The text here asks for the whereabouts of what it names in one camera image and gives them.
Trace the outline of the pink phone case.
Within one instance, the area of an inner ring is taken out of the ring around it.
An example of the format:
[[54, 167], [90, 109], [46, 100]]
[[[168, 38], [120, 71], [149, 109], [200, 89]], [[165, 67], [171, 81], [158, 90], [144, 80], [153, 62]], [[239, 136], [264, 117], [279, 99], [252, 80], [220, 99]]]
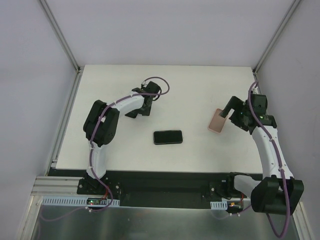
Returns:
[[223, 110], [217, 108], [208, 124], [207, 129], [213, 133], [220, 134], [224, 128], [225, 122], [228, 119], [228, 115], [226, 117], [220, 116], [220, 113]]

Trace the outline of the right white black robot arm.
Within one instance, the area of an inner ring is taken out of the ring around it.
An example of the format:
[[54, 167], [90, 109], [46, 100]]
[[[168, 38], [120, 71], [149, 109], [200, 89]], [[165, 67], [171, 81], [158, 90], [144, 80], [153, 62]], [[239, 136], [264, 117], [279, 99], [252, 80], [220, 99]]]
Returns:
[[230, 197], [243, 193], [250, 197], [251, 206], [257, 213], [292, 215], [304, 192], [304, 184], [295, 179], [284, 159], [278, 141], [277, 123], [267, 114], [268, 100], [265, 95], [251, 93], [246, 101], [232, 96], [219, 114], [252, 136], [262, 165], [262, 180], [253, 179], [246, 173], [232, 172], [225, 192]]

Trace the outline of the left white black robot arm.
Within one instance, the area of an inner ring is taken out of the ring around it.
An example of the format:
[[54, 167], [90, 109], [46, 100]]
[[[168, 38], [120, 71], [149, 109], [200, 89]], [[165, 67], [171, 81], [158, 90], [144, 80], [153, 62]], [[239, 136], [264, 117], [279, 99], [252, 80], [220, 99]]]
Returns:
[[162, 94], [161, 87], [153, 81], [143, 82], [141, 87], [110, 104], [96, 100], [84, 122], [83, 131], [89, 144], [89, 163], [86, 173], [78, 183], [79, 195], [107, 194], [107, 150], [114, 139], [119, 118], [135, 119], [138, 115], [149, 116], [152, 103]]

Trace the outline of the black phone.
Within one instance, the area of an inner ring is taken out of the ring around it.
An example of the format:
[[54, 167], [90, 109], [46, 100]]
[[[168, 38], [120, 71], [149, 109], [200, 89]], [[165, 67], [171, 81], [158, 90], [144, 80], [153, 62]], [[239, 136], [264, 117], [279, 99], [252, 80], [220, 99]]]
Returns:
[[155, 145], [173, 145], [183, 142], [181, 130], [161, 130], [153, 133], [153, 143]]

